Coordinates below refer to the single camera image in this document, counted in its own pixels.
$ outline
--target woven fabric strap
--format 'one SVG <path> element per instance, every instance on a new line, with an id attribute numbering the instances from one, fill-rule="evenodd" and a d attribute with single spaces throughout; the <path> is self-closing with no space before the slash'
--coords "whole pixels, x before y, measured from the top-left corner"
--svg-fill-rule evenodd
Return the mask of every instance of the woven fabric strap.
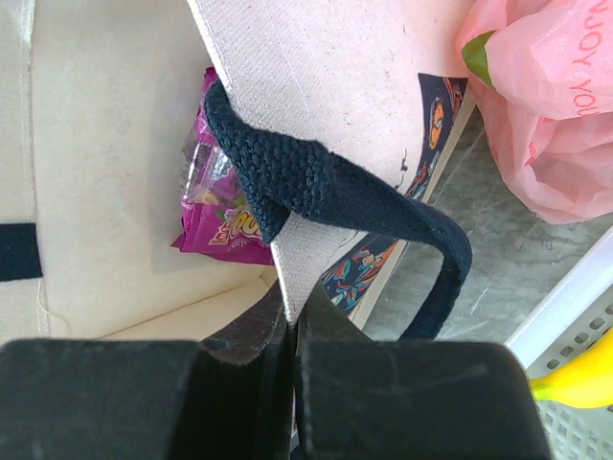
<path id="1" fill-rule="evenodd" d="M 220 82 L 205 104 L 212 133 L 238 170 L 266 242 L 274 240 L 293 211 L 326 225 L 430 244 L 443 253 L 441 272 L 401 337 L 434 338 L 472 263 L 464 231 L 443 213 L 406 198 L 317 141 L 248 126 L 230 106 Z"/>

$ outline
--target pink plastic bag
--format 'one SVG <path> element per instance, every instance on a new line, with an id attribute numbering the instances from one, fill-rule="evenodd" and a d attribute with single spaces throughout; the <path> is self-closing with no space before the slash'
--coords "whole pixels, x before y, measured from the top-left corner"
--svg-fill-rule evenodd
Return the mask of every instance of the pink plastic bag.
<path id="1" fill-rule="evenodd" d="M 459 33 L 500 173 L 550 223 L 613 212 L 612 35 L 613 0 L 477 0 Z"/>

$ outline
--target black plastic piece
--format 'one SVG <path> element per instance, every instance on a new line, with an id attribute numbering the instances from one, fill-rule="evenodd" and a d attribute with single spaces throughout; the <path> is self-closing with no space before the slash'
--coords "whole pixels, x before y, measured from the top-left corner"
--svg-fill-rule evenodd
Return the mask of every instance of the black plastic piece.
<path id="1" fill-rule="evenodd" d="M 299 430 L 307 460 L 549 460 L 524 373 L 488 343 L 310 340 Z"/>
<path id="2" fill-rule="evenodd" d="M 197 385 L 208 395 L 207 452 L 198 458 L 286 460 L 296 334 L 285 322 L 279 285 L 202 343 L 213 360 Z"/>
<path id="3" fill-rule="evenodd" d="M 171 458 L 201 351 L 192 342 L 27 340 L 4 346 L 0 458 Z M 183 423 L 202 425 L 203 415 Z M 192 435 L 177 446 L 198 447 Z"/>

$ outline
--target purple snack package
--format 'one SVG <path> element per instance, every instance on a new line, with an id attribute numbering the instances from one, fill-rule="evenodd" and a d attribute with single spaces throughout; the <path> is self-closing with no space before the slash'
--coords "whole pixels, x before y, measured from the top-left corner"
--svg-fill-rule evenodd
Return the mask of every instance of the purple snack package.
<path id="1" fill-rule="evenodd" d="M 217 144 L 206 121 L 204 97 L 217 81 L 207 69 L 202 101 L 185 156 L 183 234 L 172 244 L 181 252 L 194 252 L 226 262 L 273 265 L 270 248 L 261 240 L 258 223 L 249 211 L 237 171 Z"/>

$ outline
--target white plastic basket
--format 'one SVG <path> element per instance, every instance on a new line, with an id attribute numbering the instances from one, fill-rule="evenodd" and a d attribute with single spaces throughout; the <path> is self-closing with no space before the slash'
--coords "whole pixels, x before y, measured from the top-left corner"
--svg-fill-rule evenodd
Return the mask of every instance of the white plastic basket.
<path id="1" fill-rule="evenodd" d="M 508 340 L 529 377 L 541 377 L 613 326 L 613 227 Z M 613 460 L 613 405 L 576 410 L 539 404 L 556 460 Z"/>

